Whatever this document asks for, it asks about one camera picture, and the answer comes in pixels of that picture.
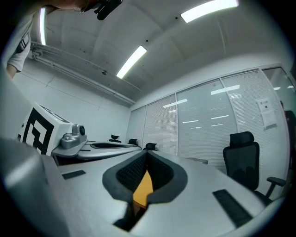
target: person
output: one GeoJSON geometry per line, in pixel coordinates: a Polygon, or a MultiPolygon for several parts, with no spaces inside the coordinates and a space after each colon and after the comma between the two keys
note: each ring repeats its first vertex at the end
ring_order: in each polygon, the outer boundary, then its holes
{"type": "Polygon", "coordinates": [[[21,72],[23,69],[25,59],[31,46],[30,31],[33,17],[39,8],[43,6],[50,8],[47,13],[57,8],[66,10],[76,8],[83,13],[95,6],[98,0],[33,0],[30,2],[33,2],[30,11],[17,23],[1,58],[2,64],[11,79],[17,72],[21,72]]]}

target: yellow object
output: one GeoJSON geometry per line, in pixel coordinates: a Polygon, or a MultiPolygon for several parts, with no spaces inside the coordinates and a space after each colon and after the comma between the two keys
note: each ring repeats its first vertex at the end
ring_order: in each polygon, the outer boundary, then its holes
{"type": "Polygon", "coordinates": [[[139,184],[138,188],[134,192],[134,195],[133,195],[134,201],[142,206],[146,206],[147,195],[150,193],[153,193],[152,181],[148,171],[146,171],[144,177],[142,178],[141,183],[139,184]]]}

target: chair armrest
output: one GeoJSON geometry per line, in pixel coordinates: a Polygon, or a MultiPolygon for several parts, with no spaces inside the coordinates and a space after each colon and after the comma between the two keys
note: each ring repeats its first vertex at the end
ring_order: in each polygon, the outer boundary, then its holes
{"type": "Polygon", "coordinates": [[[269,181],[272,184],[279,185],[281,187],[286,184],[285,180],[282,180],[282,179],[279,179],[279,178],[276,178],[276,177],[269,177],[269,178],[267,178],[267,181],[269,181]]]}

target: chair backrest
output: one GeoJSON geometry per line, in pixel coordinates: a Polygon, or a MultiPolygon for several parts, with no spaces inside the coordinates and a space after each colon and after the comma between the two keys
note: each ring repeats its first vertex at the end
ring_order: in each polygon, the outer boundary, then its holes
{"type": "Polygon", "coordinates": [[[230,144],[224,148],[223,157],[229,177],[250,190],[258,187],[259,144],[254,142],[251,132],[230,134],[230,144]]]}

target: pipe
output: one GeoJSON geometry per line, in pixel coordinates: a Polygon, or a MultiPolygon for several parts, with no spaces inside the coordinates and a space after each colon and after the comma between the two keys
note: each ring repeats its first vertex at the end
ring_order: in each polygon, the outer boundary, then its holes
{"type": "Polygon", "coordinates": [[[105,87],[102,84],[100,84],[100,83],[98,83],[96,81],[93,81],[93,80],[91,80],[91,79],[89,79],[89,78],[87,78],[87,77],[85,77],[85,76],[83,76],[83,75],[81,75],[79,73],[76,73],[76,72],[74,72],[74,71],[72,71],[72,70],[70,70],[70,69],[68,69],[68,68],[66,68],[66,67],[64,67],[64,66],[62,66],[62,65],[60,65],[58,63],[55,63],[55,62],[52,62],[52,61],[50,61],[48,59],[42,58],[39,55],[35,55],[35,60],[39,61],[39,62],[42,62],[42,63],[44,63],[44,64],[46,64],[48,66],[51,66],[54,69],[56,69],[57,71],[60,71],[60,72],[66,74],[66,75],[68,75],[70,77],[73,77],[74,79],[76,79],[78,81],[81,81],[81,82],[83,82],[83,83],[85,83],[85,84],[87,84],[89,86],[95,87],[95,88],[97,88],[97,89],[99,89],[99,90],[101,90],[101,91],[103,91],[103,92],[105,92],[105,93],[107,93],[109,95],[112,95],[112,96],[114,96],[116,98],[119,98],[120,100],[122,100],[124,102],[127,102],[127,103],[129,103],[131,105],[135,104],[135,102],[133,100],[131,100],[130,98],[128,98],[128,97],[126,97],[126,96],[124,96],[124,95],[122,95],[120,93],[117,93],[116,91],[114,91],[114,90],[112,90],[112,89],[110,89],[108,87],[105,87]]]}
{"type": "MultiPolygon", "coordinates": [[[[91,65],[93,65],[93,66],[95,66],[95,67],[98,67],[98,68],[100,68],[101,70],[104,70],[102,67],[98,66],[97,64],[94,64],[93,62],[91,62],[91,61],[89,61],[89,60],[86,60],[86,59],[84,59],[84,58],[82,58],[82,57],[79,57],[79,56],[77,56],[77,55],[75,55],[75,54],[71,54],[71,53],[69,53],[69,52],[63,51],[63,50],[61,50],[61,49],[57,49],[57,48],[55,48],[55,47],[48,46],[48,45],[46,45],[46,46],[45,46],[45,45],[41,45],[41,44],[39,44],[39,43],[37,43],[37,42],[34,42],[34,41],[31,41],[31,44],[34,44],[34,45],[36,45],[36,47],[38,47],[39,49],[44,50],[44,51],[46,51],[46,52],[48,52],[48,53],[50,53],[50,54],[54,54],[54,55],[56,55],[56,56],[60,56],[60,57],[62,57],[62,55],[58,55],[58,54],[56,54],[56,53],[54,53],[54,52],[52,52],[52,51],[50,51],[50,50],[47,50],[47,49],[53,49],[53,50],[56,50],[56,51],[60,51],[61,53],[66,53],[66,54],[68,54],[68,55],[70,55],[70,56],[73,56],[73,57],[79,58],[79,59],[81,59],[81,60],[83,60],[83,61],[85,61],[85,62],[87,62],[87,63],[89,63],[89,64],[91,64],[91,65]]],[[[130,82],[124,80],[124,79],[121,79],[121,80],[123,80],[123,81],[126,82],[127,84],[131,85],[131,86],[134,87],[135,89],[137,89],[137,90],[139,90],[139,91],[142,91],[140,88],[136,87],[136,86],[133,85],[132,83],[130,83],[130,82]]]]}

